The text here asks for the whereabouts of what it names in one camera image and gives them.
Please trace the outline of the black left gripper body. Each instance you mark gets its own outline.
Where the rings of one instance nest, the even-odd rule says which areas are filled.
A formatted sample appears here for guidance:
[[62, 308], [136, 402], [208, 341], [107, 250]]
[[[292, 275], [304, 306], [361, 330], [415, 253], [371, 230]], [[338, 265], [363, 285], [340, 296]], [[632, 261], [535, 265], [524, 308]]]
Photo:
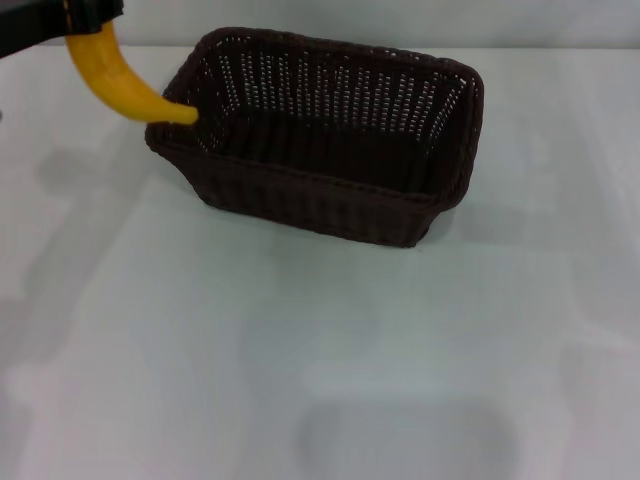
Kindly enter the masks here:
[[2, 58], [65, 33], [66, 11], [62, 1], [1, 0]]

